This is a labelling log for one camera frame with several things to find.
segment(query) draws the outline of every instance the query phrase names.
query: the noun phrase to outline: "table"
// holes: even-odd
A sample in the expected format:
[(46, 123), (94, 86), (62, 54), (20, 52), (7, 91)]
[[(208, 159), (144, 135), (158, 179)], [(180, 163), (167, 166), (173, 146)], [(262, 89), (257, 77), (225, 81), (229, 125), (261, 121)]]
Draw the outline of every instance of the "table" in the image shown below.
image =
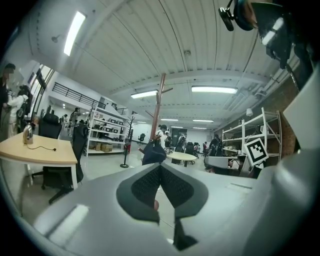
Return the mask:
[[(47, 150), (39, 146), (47, 149), (56, 149), (56, 151)], [(27, 168), (29, 164), (48, 167), (71, 167), (73, 189), (78, 188), (76, 174), (78, 161), (70, 141), (33, 135), (33, 144), (27, 146), (27, 144), (23, 143), (23, 132), (21, 132), (0, 143), (0, 158), (25, 164), (28, 176), (30, 175)]]
[(167, 154), (166, 157), (175, 159), (175, 160), (184, 161), (184, 167), (187, 167), (188, 161), (194, 161), (197, 159), (197, 157), (192, 154), (186, 154), (181, 152), (172, 152), (170, 154)]

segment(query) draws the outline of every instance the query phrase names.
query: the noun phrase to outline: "round table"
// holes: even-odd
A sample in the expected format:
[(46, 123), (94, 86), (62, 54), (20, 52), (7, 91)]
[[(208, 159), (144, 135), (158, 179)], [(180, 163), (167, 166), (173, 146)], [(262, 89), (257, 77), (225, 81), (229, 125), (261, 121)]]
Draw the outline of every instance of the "round table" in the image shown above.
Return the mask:
[(170, 154), (167, 154), (166, 157), (175, 159), (175, 160), (184, 161), (184, 167), (187, 167), (188, 161), (194, 161), (197, 159), (197, 157), (192, 154), (186, 154), (181, 152), (172, 152)]

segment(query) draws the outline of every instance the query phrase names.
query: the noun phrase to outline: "black railing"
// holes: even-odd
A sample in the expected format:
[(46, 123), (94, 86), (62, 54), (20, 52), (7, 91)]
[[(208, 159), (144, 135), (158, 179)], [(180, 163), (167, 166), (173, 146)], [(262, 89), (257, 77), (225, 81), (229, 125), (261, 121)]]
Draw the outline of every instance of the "black railing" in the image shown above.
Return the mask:
[(118, 111), (120, 115), (126, 115), (128, 113), (128, 108), (117, 108), (116, 111)]
[(71, 90), (57, 82), (54, 83), (52, 91), (57, 94), (61, 94), (67, 98), (73, 99), (77, 102), (81, 102), (83, 104), (89, 105), (91, 107), (98, 106), (98, 108), (101, 108), (101, 109), (106, 108), (106, 104), (103, 104), (93, 98), (87, 97), (79, 92), (76, 92), (75, 90)]

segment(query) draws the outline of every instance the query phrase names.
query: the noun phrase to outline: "cardboard box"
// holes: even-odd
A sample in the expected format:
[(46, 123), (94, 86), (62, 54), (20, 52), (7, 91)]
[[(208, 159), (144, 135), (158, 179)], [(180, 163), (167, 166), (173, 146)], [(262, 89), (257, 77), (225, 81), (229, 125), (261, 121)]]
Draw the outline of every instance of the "cardboard box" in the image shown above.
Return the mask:
[(103, 152), (111, 152), (112, 151), (112, 149), (113, 149), (113, 145), (110, 145), (110, 144), (102, 144), (101, 145), (101, 150), (103, 151)]
[(101, 150), (101, 143), (98, 143), (96, 146), (95, 146), (95, 151), (100, 151)]

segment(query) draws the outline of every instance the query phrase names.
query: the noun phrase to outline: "black mesh panel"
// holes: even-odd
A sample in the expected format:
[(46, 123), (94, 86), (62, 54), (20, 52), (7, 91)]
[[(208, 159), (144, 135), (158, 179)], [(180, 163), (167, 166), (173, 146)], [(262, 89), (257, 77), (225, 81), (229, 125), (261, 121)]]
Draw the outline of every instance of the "black mesh panel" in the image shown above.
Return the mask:
[(131, 191), (139, 201), (153, 208), (159, 185), (160, 175), (159, 168), (157, 168), (135, 181)]
[(194, 188), (172, 172), (162, 168), (161, 187), (174, 208), (185, 203), (194, 194)]

